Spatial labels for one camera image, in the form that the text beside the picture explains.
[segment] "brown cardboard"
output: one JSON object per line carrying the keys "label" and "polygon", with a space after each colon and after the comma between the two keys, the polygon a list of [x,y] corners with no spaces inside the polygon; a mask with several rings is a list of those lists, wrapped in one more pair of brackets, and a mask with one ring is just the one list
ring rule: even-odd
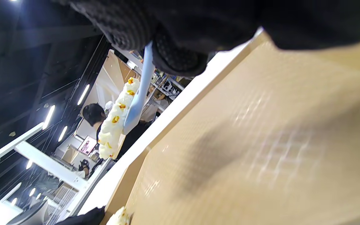
{"label": "brown cardboard", "polygon": [[141,165],[144,162],[145,157],[147,156],[148,151],[144,150],[124,171],[119,184],[117,185],[115,191],[112,194],[112,197],[108,201],[105,207],[105,217],[100,225],[105,225],[109,218],[118,211],[119,208],[122,208],[126,205],[126,202],[130,196],[130,192],[133,189],[134,182],[140,172]]}
{"label": "brown cardboard", "polygon": [[360,44],[261,34],[149,146],[132,225],[360,224]]}

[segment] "ceiling light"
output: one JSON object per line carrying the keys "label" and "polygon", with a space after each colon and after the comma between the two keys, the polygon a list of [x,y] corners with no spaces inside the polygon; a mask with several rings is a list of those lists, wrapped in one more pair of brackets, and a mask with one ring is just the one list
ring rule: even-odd
{"label": "ceiling light", "polygon": [[86,88],[84,88],[83,94],[81,94],[79,101],[77,102],[77,105],[80,105],[81,101],[83,101],[84,96],[86,95],[88,88],[90,88],[90,85],[87,84]]}
{"label": "ceiling light", "polygon": [[67,126],[63,128],[62,133],[61,133],[60,136],[59,136],[58,142],[59,142],[59,141],[62,141],[62,138],[63,138],[63,136],[65,135],[65,132],[66,132],[67,129],[68,129]]}
{"label": "ceiling light", "polygon": [[18,200],[18,198],[14,198],[10,204],[11,204],[11,205],[16,205],[16,201],[17,201],[17,200]]}
{"label": "ceiling light", "polygon": [[33,165],[33,161],[29,160],[27,162],[27,166],[26,166],[26,169],[29,169],[31,167],[31,165]]}
{"label": "ceiling light", "polygon": [[47,118],[45,118],[44,125],[42,126],[42,129],[45,130],[45,128],[48,127],[48,124],[51,121],[51,118],[54,114],[55,106],[51,106],[50,111],[48,112]]}
{"label": "ceiling light", "polygon": [[34,192],[36,192],[36,188],[31,189],[30,194],[29,194],[29,197],[33,196],[33,195],[34,195]]}

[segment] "metal grid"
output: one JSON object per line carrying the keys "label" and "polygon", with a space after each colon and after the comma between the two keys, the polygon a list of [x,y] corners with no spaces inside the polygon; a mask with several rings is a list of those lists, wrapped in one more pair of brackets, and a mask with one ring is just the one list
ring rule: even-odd
{"label": "metal grid", "polygon": [[44,225],[54,225],[57,222],[66,219],[69,216],[66,209],[76,195],[77,192],[72,188],[61,186],[53,199],[53,202],[56,203],[56,205],[48,206],[49,219]]}

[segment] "ceiling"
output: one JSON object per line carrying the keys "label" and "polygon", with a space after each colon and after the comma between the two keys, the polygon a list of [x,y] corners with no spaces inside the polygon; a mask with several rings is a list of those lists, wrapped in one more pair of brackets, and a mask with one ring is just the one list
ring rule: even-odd
{"label": "ceiling", "polygon": [[[82,105],[77,101],[96,81],[110,44],[82,15],[50,0],[0,0],[0,148],[54,116],[28,142],[55,151],[63,127],[72,133]],[[0,198],[17,183],[31,183],[35,171],[11,151],[0,160]]]}

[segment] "light blue scoop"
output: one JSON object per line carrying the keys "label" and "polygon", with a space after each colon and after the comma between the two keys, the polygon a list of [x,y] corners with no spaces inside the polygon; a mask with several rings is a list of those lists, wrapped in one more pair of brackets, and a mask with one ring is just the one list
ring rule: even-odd
{"label": "light blue scoop", "polygon": [[147,46],[145,46],[144,65],[142,68],[140,88],[134,95],[126,120],[124,121],[123,134],[125,135],[127,135],[140,121],[147,91],[150,86],[154,70],[155,66],[153,64],[153,45],[152,42],[150,42]]}

